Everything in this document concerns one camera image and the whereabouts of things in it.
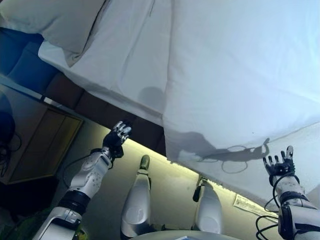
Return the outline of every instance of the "black cable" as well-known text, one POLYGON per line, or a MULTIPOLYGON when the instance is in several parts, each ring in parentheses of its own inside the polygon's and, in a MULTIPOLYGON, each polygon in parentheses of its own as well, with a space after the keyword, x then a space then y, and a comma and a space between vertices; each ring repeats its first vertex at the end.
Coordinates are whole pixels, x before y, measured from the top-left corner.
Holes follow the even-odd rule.
POLYGON ((16 136, 18 137, 20 143, 19 143, 19 146, 17 147, 17 149, 11 150, 11 152, 16 152, 16 151, 18 151, 18 150, 21 148, 21 146, 22 146, 22 139, 21 139, 20 135, 19 135, 18 133, 16 133, 16 132, 14 133, 14 135, 16 135, 16 136))
POLYGON ((282 175, 277 181, 275 181, 275 183, 274 183, 274 185, 273 185, 272 196, 273 196, 274 202, 275 202, 275 204, 276 204, 276 206, 277 206, 278 208, 280 208, 280 205, 279 205, 279 203, 278 203, 278 201, 277 201, 277 199, 276 199, 276 187, 277 187, 277 184, 278 184, 283 178, 288 177, 288 176, 290 176, 290 175, 292 175, 292 174, 294 175, 295 173, 294 173, 294 172, 287 172, 286 174, 282 175))
POLYGON ((266 238, 266 237, 262 234, 262 232, 264 232, 264 231, 266 231, 266 230, 268 230, 268 229, 272 229, 272 228, 277 227, 277 226, 278 226, 278 224, 273 224, 273 225, 267 226, 267 227, 265 227, 265 228, 262 228, 261 230, 258 230, 258 231, 256 232, 256 234, 255 234, 256 238, 257 238, 258 240, 263 240, 262 238, 259 237, 259 235, 261 235, 261 236, 263 236, 263 238, 264 238, 265 240, 268 240, 268 238, 266 238))
POLYGON ((78 158, 78 159, 70 162, 67 166, 65 166, 65 168, 64 168, 63 171, 62 171, 62 181, 63 181, 63 184, 65 185, 65 187, 66 187, 67 189, 69 188, 69 185, 66 183, 66 179, 65 179, 65 172, 66 172, 67 168, 69 168, 71 165, 73 165, 73 164, 75 164, 75 163, 77 163, 77 162, 81 161, 82 159, 85 159, 85 158, 87 158, 87 157, 89 157, 89 156, 90 156, 90 154, 89 154, 89 155, 86 155, 86 156, 83 156, 83 157, 81 157, 81 158, 78 158))
POLYGON ((271 211, 271 210, 268 210, 268 209, 267 209, 268 204, 270 204, 272 200, 274 200, 274 198, 271 198, 271 199, 264 205, 263 209, 264 209, 266 212, 268 212, 268 213, 275 213, 275 214, 277 214, 279 211, 271 211))
POLYGON ((265 240, 268 240, 268 239, 262 234, 263 230, 260 230, 260 229, 259 229, 259 225, 258 225, 260 219, 266 219, 266 218, 278 219, 278 218, 275 217, 275 216, 269 216, 269 215, 259 216, 259 217, 255 220, 255 227, 256 227, 256 230, 257 230, 257 233, 256 233, 255 235, 257 236, 258 239, 260 239, 260 238, 258 237, 258 235, 260 234, 265 240))

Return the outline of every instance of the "robot forearm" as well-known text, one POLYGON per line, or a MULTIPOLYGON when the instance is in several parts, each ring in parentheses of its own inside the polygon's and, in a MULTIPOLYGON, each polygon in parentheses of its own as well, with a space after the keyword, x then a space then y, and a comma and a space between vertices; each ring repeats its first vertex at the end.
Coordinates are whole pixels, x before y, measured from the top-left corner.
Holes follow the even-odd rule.
POLYGON ((320 210, 308 200, 295 175, 293 147, 289 146, 286 154, 282 151, 281 155, 283 162, 277 156, 275 163, 270 156, 269 164, 263 159, 280 202, 278 232, 286 240, 320 239, 320 210))
POLYGON ((119 122, 104 138, 103 148, 93 152, 73 177, 70 187, 33 240, 72 240, 91 198, 99 191, 103 177, 115 158, 123 156, 121 145, 128 138, 131 127, 119 122))

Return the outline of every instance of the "bedside furniture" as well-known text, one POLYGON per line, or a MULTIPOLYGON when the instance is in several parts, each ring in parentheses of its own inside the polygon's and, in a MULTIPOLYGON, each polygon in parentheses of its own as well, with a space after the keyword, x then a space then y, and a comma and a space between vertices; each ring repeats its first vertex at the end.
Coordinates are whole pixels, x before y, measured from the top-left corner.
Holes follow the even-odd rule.
MULTIPOLYGON (((13 184, 55 175, 83 121, 1 84, 0 111, 12 115, 22 141, 0 182, 13 184)), ((14 136, 11 148, 16 146, 19 139, 14 136)))

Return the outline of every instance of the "black joint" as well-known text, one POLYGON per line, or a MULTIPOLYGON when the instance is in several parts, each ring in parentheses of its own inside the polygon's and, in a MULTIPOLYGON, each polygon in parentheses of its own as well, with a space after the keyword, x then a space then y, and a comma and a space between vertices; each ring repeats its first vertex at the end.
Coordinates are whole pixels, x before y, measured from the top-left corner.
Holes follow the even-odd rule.
POLYGON ((303 200, 306 200, 306 201, 309 202, 309 200, 308 200, 308 198, 306 196, 304 196, 301 193, 296 192, 296 191, 286 191, 279 198, 281 205, 284 204, 286 201, 289 201, 291 199, 303 199, 303 200))
POLYGON ((90 197, 81 191, 67 191, 58 203, 58 207, 70 209, 81 216, 86 212, 90 197))
POLYGON ((292 240, 294 237, 292 214, 288 205, 282 206, 279 212, 278 232, 283 239, 292 240))

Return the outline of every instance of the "mattress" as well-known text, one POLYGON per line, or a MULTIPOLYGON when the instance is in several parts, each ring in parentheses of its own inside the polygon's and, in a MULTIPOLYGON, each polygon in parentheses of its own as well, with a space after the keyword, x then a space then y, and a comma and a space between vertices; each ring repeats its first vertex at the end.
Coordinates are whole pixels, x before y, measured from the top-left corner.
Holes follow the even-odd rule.
POLYGON ((170 30, 170 0, 113 0, 74 66, 48 42, 38 55, 90 94, 162 125, 170 30))
POLYGON ((167 158, 262 204, 272 193, 262 158, 293 145, 301 184, 316 188, 319 9, 318 0, 175 0, 167 158))

